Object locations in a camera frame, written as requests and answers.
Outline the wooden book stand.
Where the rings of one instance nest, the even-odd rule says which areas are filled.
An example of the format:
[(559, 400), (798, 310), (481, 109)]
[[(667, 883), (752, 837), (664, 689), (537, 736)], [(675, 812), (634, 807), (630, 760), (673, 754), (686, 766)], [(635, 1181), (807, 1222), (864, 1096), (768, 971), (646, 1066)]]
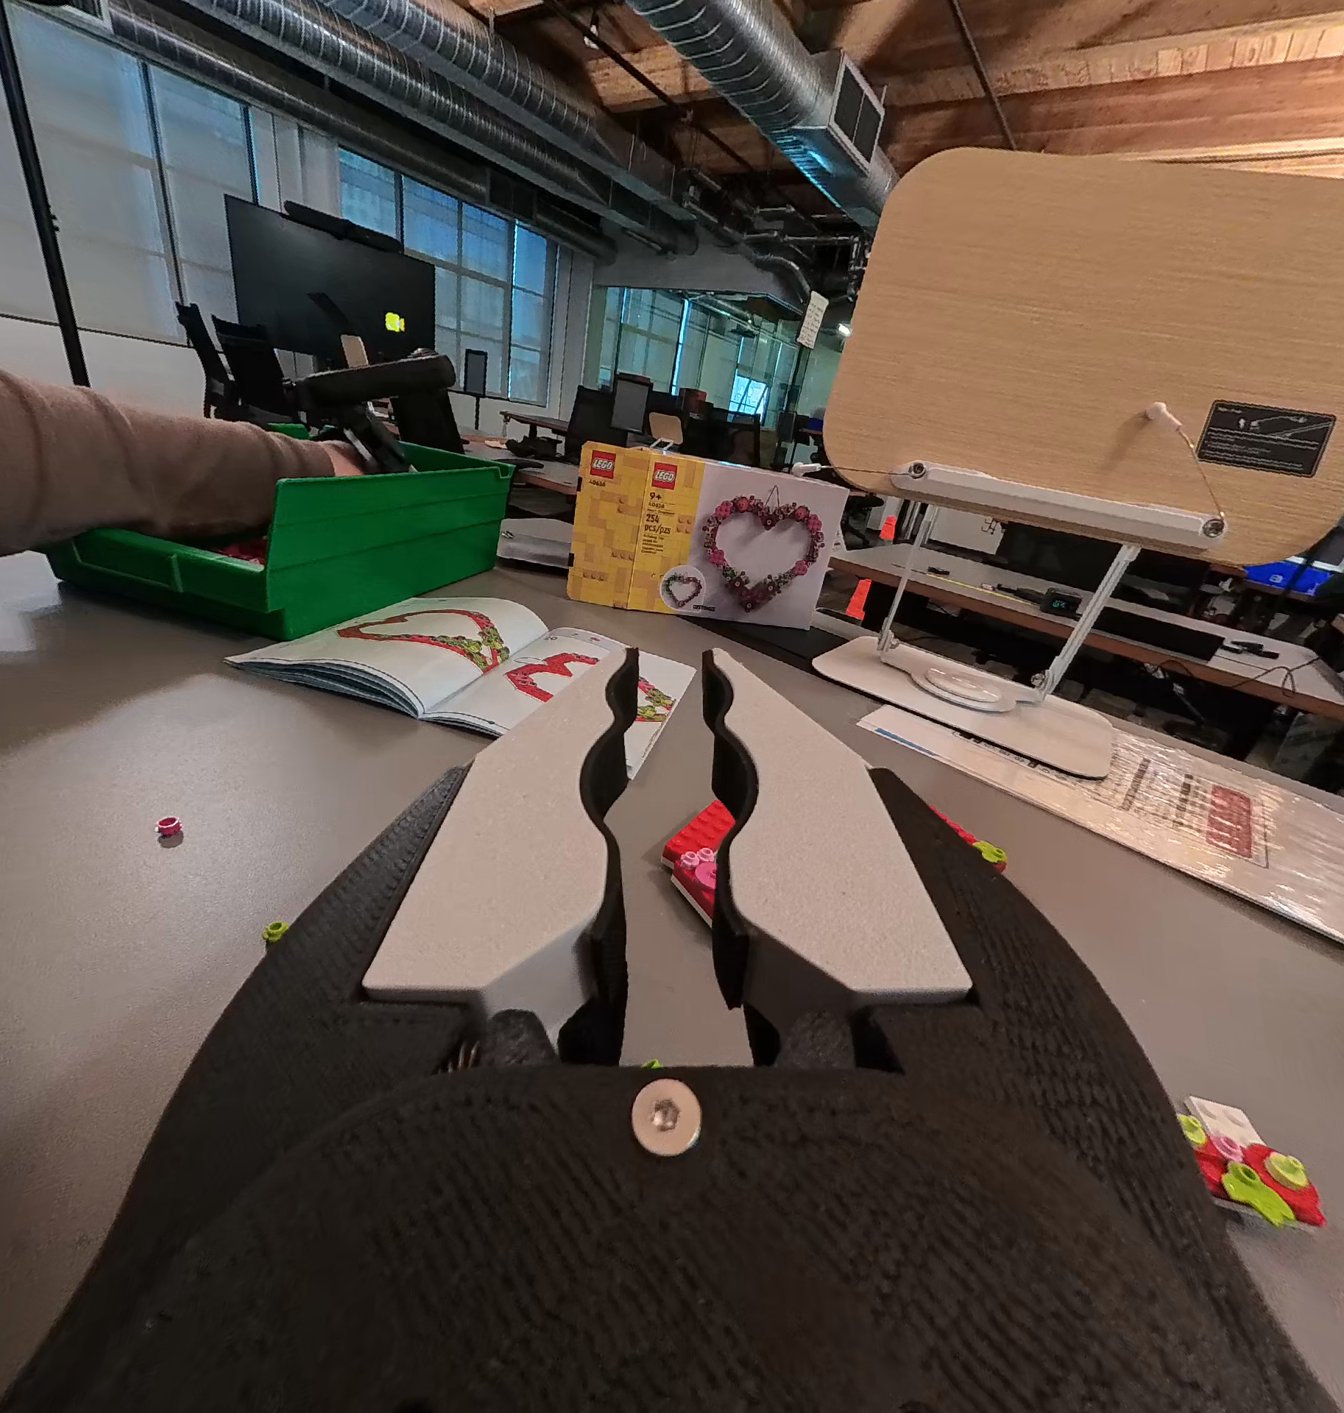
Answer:
[(892, 187), (823, 424), (878, 497), (1112, 542), (1034, 686), (892, 637), (823, 676), (1075, 779), (1105, 716), (1053, 697), (1142, 549), (1282, 560), (1344, 516), (1344, 180), (954, 148)]

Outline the black office chair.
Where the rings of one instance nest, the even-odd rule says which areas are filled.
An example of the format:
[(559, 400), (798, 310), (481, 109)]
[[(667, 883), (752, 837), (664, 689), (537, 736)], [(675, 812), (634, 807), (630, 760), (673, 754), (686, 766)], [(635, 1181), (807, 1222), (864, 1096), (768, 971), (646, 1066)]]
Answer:
[(241, 413), (228, 366), (206, 328), (205, 317), (195, 304), (175, 303), (176, 322), (186, 342), (197, 355), (203, 370), (203, 416), (233, 421)]
[(296, 424), (301, 416), (268, 326), (217, 317), (211, 323), (228, 369), (227, 415), (260, 427)]

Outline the clear plastic sheet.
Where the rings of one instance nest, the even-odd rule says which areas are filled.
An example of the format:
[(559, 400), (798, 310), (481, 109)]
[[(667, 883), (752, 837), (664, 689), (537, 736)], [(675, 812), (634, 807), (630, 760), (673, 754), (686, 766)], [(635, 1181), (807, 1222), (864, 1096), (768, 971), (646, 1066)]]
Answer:
[(1126, 732), (1086, 782), (889, 705), (858, 725), (1344, 948), (1344, 814), (1329, 806)]

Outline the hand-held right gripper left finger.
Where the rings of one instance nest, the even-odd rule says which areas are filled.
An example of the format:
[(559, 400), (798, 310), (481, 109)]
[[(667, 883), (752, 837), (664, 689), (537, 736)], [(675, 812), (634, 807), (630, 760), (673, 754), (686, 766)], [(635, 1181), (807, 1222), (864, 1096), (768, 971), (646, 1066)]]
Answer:
[(365, 998), (526, 1012), (561, 1060), (615, 1066), (626, 908), (607, 814), (627, 788), (638, 651), (593, 664), (466, 768), (362, 976)]

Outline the lego set box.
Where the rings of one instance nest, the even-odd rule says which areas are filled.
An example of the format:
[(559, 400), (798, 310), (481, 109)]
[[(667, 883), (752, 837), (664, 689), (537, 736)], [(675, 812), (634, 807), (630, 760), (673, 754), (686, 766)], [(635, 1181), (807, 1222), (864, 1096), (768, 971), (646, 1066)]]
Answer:
[(705, 621), (807, 627), (848, 492), (780, 471), (586, 441), (569, 598)]

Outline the red lego heart assembly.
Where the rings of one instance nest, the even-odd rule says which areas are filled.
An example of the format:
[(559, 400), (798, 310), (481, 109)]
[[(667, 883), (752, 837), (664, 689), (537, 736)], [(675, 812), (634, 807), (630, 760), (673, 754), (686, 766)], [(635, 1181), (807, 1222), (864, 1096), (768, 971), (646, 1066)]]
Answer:
[(730, 810), (711, 803), (662, 845), (671, 886), (706, 926), (714, 913), (716, 851), (731, 826)]

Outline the person's left forearm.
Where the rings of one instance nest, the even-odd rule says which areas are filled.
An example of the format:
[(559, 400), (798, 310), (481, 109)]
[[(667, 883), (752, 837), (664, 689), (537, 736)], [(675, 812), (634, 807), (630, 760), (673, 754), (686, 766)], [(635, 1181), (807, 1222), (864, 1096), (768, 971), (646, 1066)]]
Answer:
[(279, 482), (329, 478), (315, 441), (130, 408), (0, 367), (0, 557), (96, 528), (236, 534), (271, 520)]

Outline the background wooden desk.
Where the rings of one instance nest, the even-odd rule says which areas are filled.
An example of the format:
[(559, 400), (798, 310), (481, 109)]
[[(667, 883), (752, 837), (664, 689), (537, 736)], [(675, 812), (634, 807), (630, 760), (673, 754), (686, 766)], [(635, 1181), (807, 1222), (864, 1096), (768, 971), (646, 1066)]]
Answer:
[[(1034, 557), (968, 557), (930, 542), (878, 544), (836, 558), (842, 574), (869, 582), (864, 624), (886, 616), (922, 646), (963, 645), (976, 662), (1000, 662), (1026, 684), (1064, 645), (1099, 586), (1112, 547), (1064, 538)], [(1162, 580), (1123, 577), (1085, 645), (1066, 668), (1083, 695), (1102, 692), (1186, 717), (1235, 758), (1279, 722), (1301, 716), (1344, 728), (1344, 680), (1310, 648), (1266, 639), (1153, 605), (1142, 590), (1198, 590), (1203, 569)]]

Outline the grey plastic bag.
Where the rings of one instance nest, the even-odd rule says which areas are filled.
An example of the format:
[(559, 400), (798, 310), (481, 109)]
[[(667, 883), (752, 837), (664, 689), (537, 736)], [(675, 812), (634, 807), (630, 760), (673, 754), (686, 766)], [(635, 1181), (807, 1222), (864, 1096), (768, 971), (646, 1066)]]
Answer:
[(496, 557), (509, 563), (531, 563), (558, 572), (572, 564), (572, 533), (569, 520), (547, 517), (504, 519)]

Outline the large black monitor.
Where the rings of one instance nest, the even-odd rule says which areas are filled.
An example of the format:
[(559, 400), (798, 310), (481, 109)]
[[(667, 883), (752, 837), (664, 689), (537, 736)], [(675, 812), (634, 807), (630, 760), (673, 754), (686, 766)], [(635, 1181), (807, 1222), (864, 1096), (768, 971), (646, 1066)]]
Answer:
[(345, 336), (362, 342), (370, 363), (436, 345), (435, 269), (395, 241), (233, 195), (225, 222), (238, 320), (261, 326), (276, 348), (345, 366)]

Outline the open instruction booklet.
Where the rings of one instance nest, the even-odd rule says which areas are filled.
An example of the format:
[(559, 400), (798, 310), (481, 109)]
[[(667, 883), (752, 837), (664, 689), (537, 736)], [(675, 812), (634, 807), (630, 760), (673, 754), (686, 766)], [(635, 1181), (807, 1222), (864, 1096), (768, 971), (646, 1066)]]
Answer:
[(227, 664), (498, 738), (580, 675), (624, 654), (615, 639), (550, 629), (512, 601), (421, 594)]

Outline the small lego flower assembly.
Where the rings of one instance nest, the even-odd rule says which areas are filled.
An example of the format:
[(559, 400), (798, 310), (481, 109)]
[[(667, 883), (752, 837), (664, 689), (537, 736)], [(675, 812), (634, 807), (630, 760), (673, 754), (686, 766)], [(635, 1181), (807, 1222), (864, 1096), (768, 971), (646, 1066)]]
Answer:
[(1244, 1110), (1187, 1096), (1176, 1119), (1219, 1208), (1249, 1213), (1276, 1228), (1328, 1225), (1302, 1160), (1263, 1142)]

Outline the black vertical pole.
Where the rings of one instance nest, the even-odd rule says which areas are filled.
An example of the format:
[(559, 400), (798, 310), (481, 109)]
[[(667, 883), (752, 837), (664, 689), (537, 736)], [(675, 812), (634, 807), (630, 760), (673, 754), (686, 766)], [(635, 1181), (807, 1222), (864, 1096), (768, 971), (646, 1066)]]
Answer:
[(0, 1), (0, 85), (17, 161), (26, 187), (26, 200), (33, 217), (34, 233), (44, 262), (55, 322), (66, 355), (69, 380), (75, 386), (89, 386), (91, 380), (80, 342), (80, 328), (66, 279), (66, 266), (58, 244), (55, 216), (48, 202), (44, 165), (28, 112), (26, 91), (12, 42), (11, 22), (4, 1)]

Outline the green plastic bin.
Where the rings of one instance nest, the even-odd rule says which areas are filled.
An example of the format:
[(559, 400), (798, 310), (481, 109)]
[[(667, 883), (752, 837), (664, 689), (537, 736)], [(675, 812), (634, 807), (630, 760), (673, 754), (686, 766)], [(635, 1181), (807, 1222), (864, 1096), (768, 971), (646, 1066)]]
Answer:
[(400, 449), (402, 473), (280, 481), (261, 528), (208, 539), (99, 528), (44, 555), (75, 588), (298, 639), (492, 568), (514, 465)]

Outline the metal air duct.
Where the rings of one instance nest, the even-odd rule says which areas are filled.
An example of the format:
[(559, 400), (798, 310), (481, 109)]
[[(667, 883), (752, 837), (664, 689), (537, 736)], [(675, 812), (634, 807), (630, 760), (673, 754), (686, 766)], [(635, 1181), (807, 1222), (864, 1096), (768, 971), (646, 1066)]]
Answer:
[(769, 1), (630, 1), (717, 96), (845, 216), (873, 232), (895, 184), (884, 104), (842, 50), (810, 53)]
[(695, 246), (670, 164), (454, 3), (152, 3), (285, 55), (668, 251)]

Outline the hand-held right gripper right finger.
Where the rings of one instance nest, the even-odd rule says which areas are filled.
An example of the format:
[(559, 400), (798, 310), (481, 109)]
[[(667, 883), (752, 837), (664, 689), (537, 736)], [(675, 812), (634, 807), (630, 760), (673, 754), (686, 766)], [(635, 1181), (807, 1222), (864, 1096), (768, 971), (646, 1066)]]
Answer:
[(701, 686), (711, 788), (733, 820), (712, 899), (727, 1004), (791, 1026), (965, 998), (968, 971), (883, 796), (894, 777), (725, 650), (705, 651)]

